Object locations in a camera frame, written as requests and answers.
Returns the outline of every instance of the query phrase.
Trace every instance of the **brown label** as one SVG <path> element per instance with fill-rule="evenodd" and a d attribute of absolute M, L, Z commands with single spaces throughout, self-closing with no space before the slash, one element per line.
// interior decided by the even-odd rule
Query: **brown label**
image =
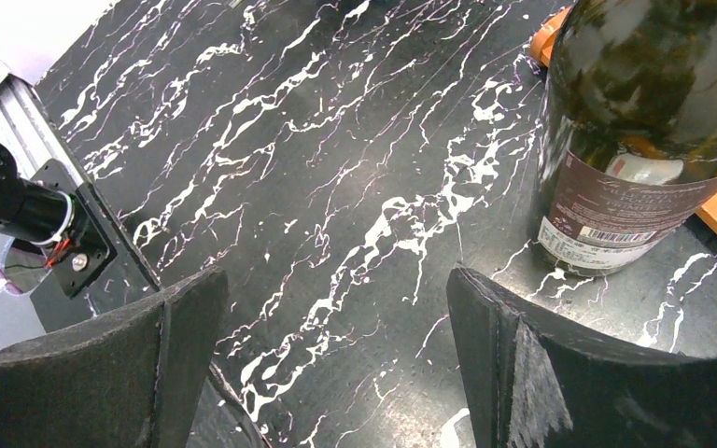
<path fill-rule="evenodd" d="M 680 226 L 716 192 L 717 177 L 691 184 L 643 185 L 604 174 L 568 153 L 548 220 L 579 242 L 636 247 Z"/>

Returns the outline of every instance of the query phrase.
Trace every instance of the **marble surface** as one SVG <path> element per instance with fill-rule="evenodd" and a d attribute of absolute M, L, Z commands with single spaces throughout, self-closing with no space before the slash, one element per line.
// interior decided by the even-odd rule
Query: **marble surface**
<path fill-rule="evenodd" d="M 36 89 L 165 285 L 226 266 L 214 360 L 274 446 L 469 447 L 456 262 L 613 336 L 717 356 L 700 224 L 608 278 L 531 257 L 544 73 L 527 42 L 567 3 L 122 0 Z"/>

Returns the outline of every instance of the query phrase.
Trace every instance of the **wine bottle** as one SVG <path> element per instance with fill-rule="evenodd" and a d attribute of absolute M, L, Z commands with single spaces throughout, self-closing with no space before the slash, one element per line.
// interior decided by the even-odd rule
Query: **wine bottle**
<path fill-rule="evenodd" d="M 541 116 L 536 255 L 618 271 L 717 192 L 717 0 L 580 0 Z"/>

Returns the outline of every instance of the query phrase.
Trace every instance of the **barcode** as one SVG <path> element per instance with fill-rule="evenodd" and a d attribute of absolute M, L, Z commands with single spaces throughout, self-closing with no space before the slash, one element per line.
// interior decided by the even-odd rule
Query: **barcode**
<path fill-rule="evenodd" d="M 641 243 L 649 240 L 655 235 L 654 231 L 646 233 L 612 233 L 609 231 L 599 231 L 584 227 L 581 232 L 582 236 L 591 238 L 595 241 L 603 243 Z"/>

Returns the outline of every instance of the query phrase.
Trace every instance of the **black cylinder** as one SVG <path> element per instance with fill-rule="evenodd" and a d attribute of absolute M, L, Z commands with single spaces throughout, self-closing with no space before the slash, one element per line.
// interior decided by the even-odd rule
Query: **black cylinder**
<path fill-rule="evenodd" d="M 21 180 L 25 186 L 23 204 L 10 222 L 0 221 L 0 233 L 31 243 L 41 243 L 65 225 L 68 201 L 63 193 Z"/>

